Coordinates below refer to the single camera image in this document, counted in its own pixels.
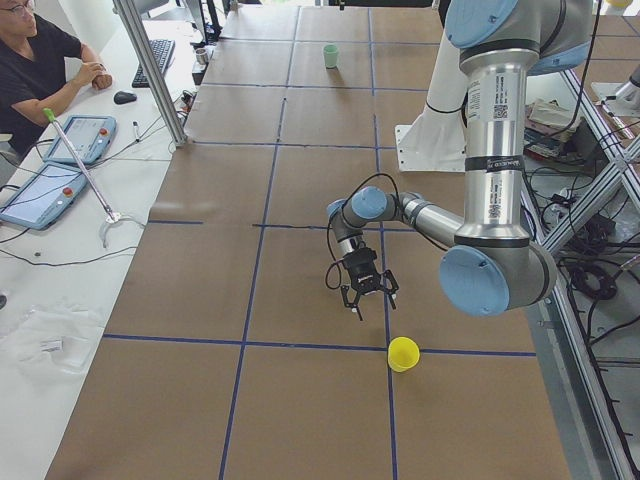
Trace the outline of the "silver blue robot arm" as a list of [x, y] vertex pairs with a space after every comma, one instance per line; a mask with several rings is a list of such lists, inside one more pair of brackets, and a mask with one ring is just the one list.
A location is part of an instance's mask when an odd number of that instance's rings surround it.
[[462, 215], [412, 192], [365, 185], [329, 205], [328, 225], [348, 279], [345, 307], [357, 310], [374, 292], [393, 298], [398, 284], [378, 271], [363, 238], [370, 222], [399, 221], [446, 246], [439, 280], [448, 300], [472, 316], [499, 315], [548, 296], [557, 270], [520, 221], [526, 84], [567, 70], [589, 54], [587, 1], [449, 1], [443, 37], [423, 113], [397, 137], [400, 150], [430, 167], [460, 160]]

